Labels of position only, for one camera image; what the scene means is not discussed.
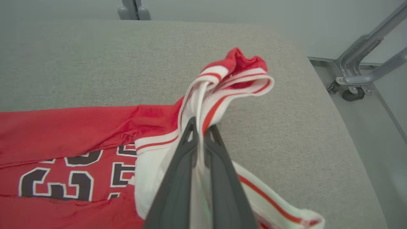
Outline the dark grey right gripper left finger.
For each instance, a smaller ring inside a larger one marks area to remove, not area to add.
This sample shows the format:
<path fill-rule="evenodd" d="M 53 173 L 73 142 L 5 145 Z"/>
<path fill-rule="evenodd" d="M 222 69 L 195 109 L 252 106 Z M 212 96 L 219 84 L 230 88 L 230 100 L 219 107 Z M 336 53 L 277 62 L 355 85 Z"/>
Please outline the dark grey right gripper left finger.
<path fill-rule="evenodd" d="M 198 142 L 196 118 L 192 117 L 144 221 L 144 229 L 190 227 L 192 170 L 197 162 Z"/>

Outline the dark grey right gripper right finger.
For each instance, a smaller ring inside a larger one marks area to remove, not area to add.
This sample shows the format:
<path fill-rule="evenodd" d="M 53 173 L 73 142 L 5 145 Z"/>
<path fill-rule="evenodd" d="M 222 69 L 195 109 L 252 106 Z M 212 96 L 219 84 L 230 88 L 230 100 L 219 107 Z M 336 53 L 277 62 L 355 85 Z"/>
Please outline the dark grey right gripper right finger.
<path fill-rule="evenodd" d="M 257 229 L 258 223 L 216 126 L 205 132 L 204 161 L 210 171 L 212 228 Z"/>

